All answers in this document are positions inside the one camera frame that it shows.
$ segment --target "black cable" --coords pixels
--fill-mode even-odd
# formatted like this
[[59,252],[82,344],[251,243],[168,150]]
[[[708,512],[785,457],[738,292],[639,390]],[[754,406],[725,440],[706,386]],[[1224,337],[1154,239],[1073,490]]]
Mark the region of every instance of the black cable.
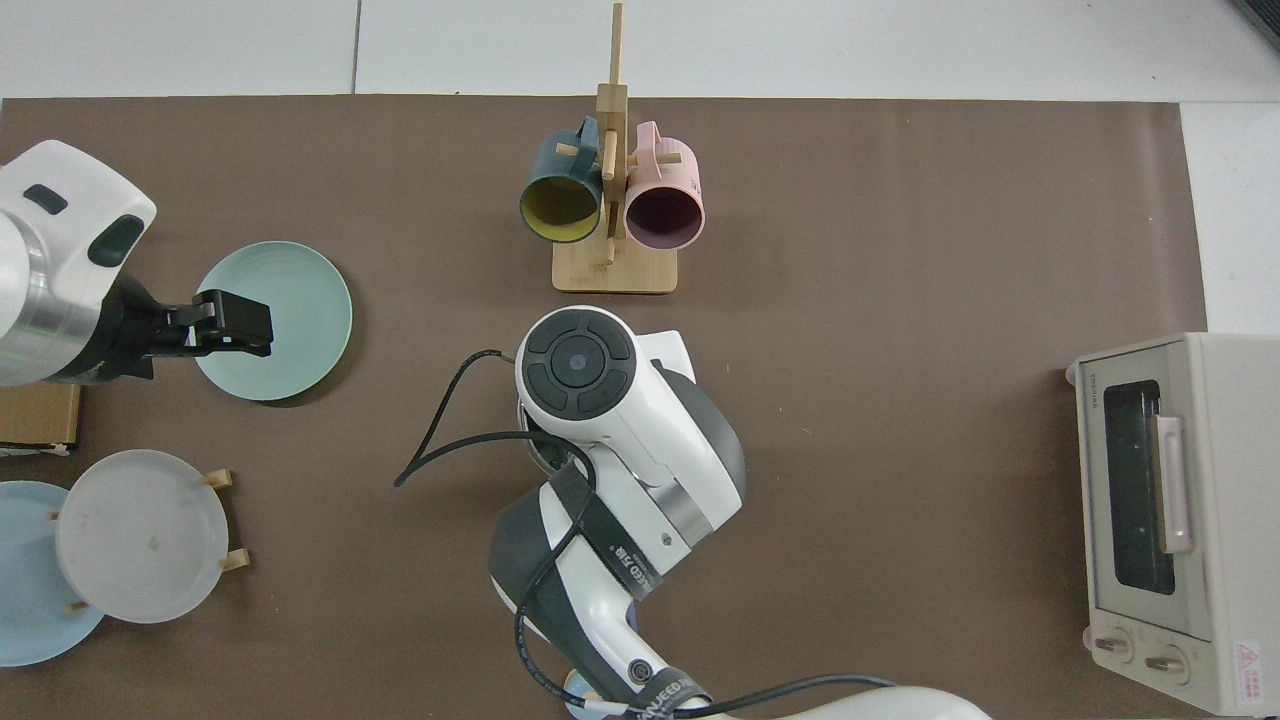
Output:
[[[547,575],[550,574],[552,568],[556,566],[556,562],[559,560],[561,555],[564,553],[564,550],[568,548],[570,543],[572,543],[577,537],[582,534],[582,515],[585,514],[591,497],[595,495],[595,487],[596,487],[595,465],[591,462],[591,459],[586,455],[586,451],[584,451],[577,445],[570,442],[568,439],[538,430],[507,430],[495,433],[483,433],[451,442],[443,447],[433,450],[426,455],[422,455],[422,451],[426,450],[428,445],[430,445],[431,438],[435,437],[435,430],[439,428],[440,419],[444,416],[444,409],[448,406],[449,398],[453,396],[453,391],[457,388],[458,382],[462,379],[463,373],[466,373],[467,368],[470,368],[476,360],[489,356],[502,357],[503,360],[511,361],[508,356],[504,355],[500,350],[481,350],[480,352],[471,355],[462,363],[462,366],[458,368],[458,372],[453,375],[453,379],[449,382],[448,389],[444,391],[444,396],[440,398],[440,405],[435,410],[435,416],[431,419],[431,425],[428,428],[426,434],[422,436],[422,442],[417,446],[417,451],[413,454],[413,459],[408,461],[408,464],[404,466],[404,470],[401,471],[401,474],[396,478],[394,484],[396,487],[403,486],[404,482],[410,478],[410,475],[421,470],[422,466],[425,466],[428,462],[438,460],[442,456],[448,455],[449,452],[454,452],[457,450],[462,450],[463,447],[470,447],[472,445],[508,441],[508,439],[550,442],[553,445],[563,447],[570,455],[576,457],[582,464],[582,468],[586,473],[586,486],[588,486],[586,497],[584,497],[582,505],[570,518],[570,527],[564,532],[564,537],[562,537],[559,542],[556,543],[556,547],[553,547],[552,551],[547,555],[547,557],[543,559],[541,564],[534,571],[532,578],[529,580],[529,584],[525,587],[525,591],[521,593],[520,600],[516,602],[516,625],[515,625],[516,652],[520,655],[520,660],[521,662],[524,662],[525,670],[534,678],[535,682],[538,682],[539,685],[543,687],[543,689],[559,698],[561,702],[572,705],[575,707],[582,707],[586,703],[586,698],[579,697],[566,691],[558,683],[548,678],[547,674],[543,673],[540,667],[538,667],[538,664],[534,662],[532,656],[529,653],[529,643],[526,642],[525,637],[525,620],[529,615],[529,602],[534,597],[534,593],[538,591],[538,587],[547,578]],[[713,702],[704,707],[675,710],[672,711],[671,717],[673,720],[694,720],[698,717],[708,717],[710,715],[721,715],[733,710],[741,710],[744,707],[759,705],[762,702],[768,702],[771,700],[777,700],[782,696],[787,696],[795,692],[817,688],[822,685],[845,684],[845,683],[874,685],[878,688],[888,688],[896,684],[890,680],[883,680],[881,678],[873,678],[870,675],[818,675],[814,678],[794,680],[791,683],[749,693],[741,697],[736,697],[733,700]],[[636,714],[641,712],[640,710],[636,708],[632,710],[635,710]]]
[[[428,445],[430,445],[431,438],[435,437],[436,428],[440,427],[440,418],[444,416],[444,409],[449,405],[449,398],[453,397],[453,391],[458,387],[458,382],[462,379],[462,374],[467,372],[467,368],[470,368],[472,363],[481,357],[506,357],[506,355],[503,355],[500,350],[489,348],[481,350],[462,361],[462,366],[458,368],[458,372],[453,374],[453,379],[449,380],[449,388],[444,391],[444,397],[440,398],[440,405],[435,409],[435,418],[431,418],[431,425],[426,429],[426,434],[422,436],[422,442],[420,442],[417,450],[413,451],[413,457],[410,462],[417,460],[417,456],[422,455],[422,451],[426,450]],[[404,480],[399,480],[396,484],[399,486],[403,484],[403,482]]]
[[874,685],[877,688],[892,688],[897,683],[890,680],[882,680],[879,678],[872,678],[870,675],[818,675],[815,678],[805,678],[803,680],[794,680],[782,685],[769,688],[767,691],[759,691],[733,700],[724,700],[721,702],[713,702],[705,707],[690,707],[686,710],[676,710],[671,714],[676,720],[686,720],[692,717],[707,717],[709,715],[719,715],[722,712],[730,712],[732,710],[741,710],[751,705],[759,705],[762,702],[768,702],[771,700],[777,700],[782,696],[787,696],[795,692],[806,691],[810,688],[817,688],[822,685],[835,685],[845,683],[856,683],[860,685]]
[[576,707],[582,707],[584,703],[586,702],[585,698],[581,698],[566,691],[564,688],[558,685],[554,680],[548,678],[547,674],[543,673],[540,667],[538,667],[538,664],[534,662],[534,659],[529,655],[529,644],[525,641],[525,618],[529,614],[529,601],[534,597],[534,592],[541,584],[543,579],[545,579],[547,575],[550,573],[552,568],[556,566],[556,561],[559,560],[559,556],[564,553],[564,550],[570,546],[570,543],[573,542],[573,539],[577,538],[582,532],[582,525],[581,525],[582,514],[586,511],[591,496],[595,495],[595,464],[591,462],[591,459],[588,457],[586,452],[581,447],[573,445],[572,442],[559,436],[553,436],[550,433],[544,433],[538,430],[511,430],[511,432],[497,432],[497,433],[484,433],[479,436],[471,436],[460,441],[451,442],[443,447],[431,451],[428,455],[422,455],[422,451],[426,450],[426,446],[431,443],[431,438],[435,437],[435,430],[440,427],[440,419],[444,416],[444,410],[449,405],[449,400],[453,397],[453,391],[457,389],[458,382],[462,380],[462,375],[476,360],[481,357],[502,357],[508,363],[513,361],[500,350],[492,350],[492,348],[481,350],[480,352],[472,354],[470,357],[462,361],[462,365],[458,368],[458,372],[454,373],[453,379],[449,380],[449,387],[444,391],[444,396],[440,398],[439,406],[435,409],[435,416],[431,418],[431,424],[428,428],[426,434],[422,436],[422,442],[419,443],[417,450],[413,452],[413,457],[408,461],[408,464],[404,465],[404,470],[402,470],[401,474],[397,475],[394,486],[396,487],[403,486],[404,482],[408,480],[410,475],[421,470],[422,466],[425,466],[428,462],[438,460],[439,457],[448,455],[449,452],[454,452],[457,450],[462,450],[463,447],[468,447],[472,445],[479,445],[484,442],[498,442],[506,439],[529,439],[529,441],[540,441],[540,442],[549,442],[553,445],[558,445],[582,464],[582,468],[586,471],[586,486],[588,486],[588,493],[586,497],[582,500],[582,506],[575,511],[573,516],[570,519],[570,528],[564,533],[564,537],[561,538],[561,541],[556,544],[554,548],[552,548],[548,556],[543,559],[543,562],[538,566],[538,570],[530,579],[529,585],[525,588],[525,592],[521,593],[520,600],[516,603],[516,651],[520,653],[520,659],[525,664],[525,670],[527,670],[529,674],[532,675],[534,680],[536,680],[538,684],[540,684],[548,692],[558,697],[561,701],[573,705]]

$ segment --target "mug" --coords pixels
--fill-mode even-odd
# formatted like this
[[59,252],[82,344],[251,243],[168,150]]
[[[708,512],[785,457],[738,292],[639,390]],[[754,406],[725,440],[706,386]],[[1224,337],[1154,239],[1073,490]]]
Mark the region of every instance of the mug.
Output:
[[[680,154],[678,163],[659,163]],[[636,128],[636,167],[627,173],[627,234],[653,250],[680,250],[703,232],[698,158],[684,142],[658,135],[658,123]]]
[[529,229],[552,242],[577,242],[595,231],[604,193],[595,161],[599,146],[600,129],[590,115],[577,132],[553,132],[543,140],[520,195],[520,217]]

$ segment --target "oven knob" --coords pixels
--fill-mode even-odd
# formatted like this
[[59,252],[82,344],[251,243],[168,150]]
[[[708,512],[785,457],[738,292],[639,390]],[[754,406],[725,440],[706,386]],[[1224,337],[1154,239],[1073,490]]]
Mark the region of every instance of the oven knob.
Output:
[[1185,685],[1192,679],[1192,666],[1183,651],[1175,646],[1166,644],[1158,656],[1148,657],[1146,664],[1147,667],[1164,674],[1179,685]]
[[1133,641],[1129,633],[1120,628],[1107,628],[1106,635],[1094,638],[1092,628],[1084,632],[1084,647],[1092,652],[1094,648],[1106,652],[1120,662],[1133,662]]

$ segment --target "oven handle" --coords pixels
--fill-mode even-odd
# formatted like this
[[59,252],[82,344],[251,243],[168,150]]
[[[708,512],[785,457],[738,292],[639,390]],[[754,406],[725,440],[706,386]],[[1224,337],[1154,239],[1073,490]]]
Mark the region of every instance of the oven handle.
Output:
[[1156,521],[1162,552],[1190,552],[1190,509],[1187,498],[1187,462],[1183,455],[1183,419],[1153,415],[1148,425],[1156,451]]

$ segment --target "brown table mat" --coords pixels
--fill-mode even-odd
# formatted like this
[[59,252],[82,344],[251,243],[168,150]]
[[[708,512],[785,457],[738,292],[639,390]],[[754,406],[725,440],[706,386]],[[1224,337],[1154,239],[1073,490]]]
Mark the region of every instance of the brown table mat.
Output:
[[[338,369],[293,401],[195,363],[84,393],[69,486],[119,450],[227,466],[253,553],[172,623],[111,619],[0,670],[5,717],[564,717],[521,667],[488,574],[498,511],[541,478],[520,446],[401,489],[458,363],[586,301],[682,332],[746,450],[746,506],[639,607],[721,698],[859,671],[1004,717],[1201,712],[1096,667],[1071,392],[1076,355],[1204,329],[1178,108],[632,101],[698,152],[708,209],[663,297],[564,296],[516,202],[538,140],[590,97],[10,100],[0,160],[46,137],[160,209],[125,265],[187,300],[233,250],[310,245],[356,306]],[[515,425],[508,365],[463,382],[442,439]],[[536,656],[553,676],[563,662]],[[794,712],[823,689],[746,716]]]

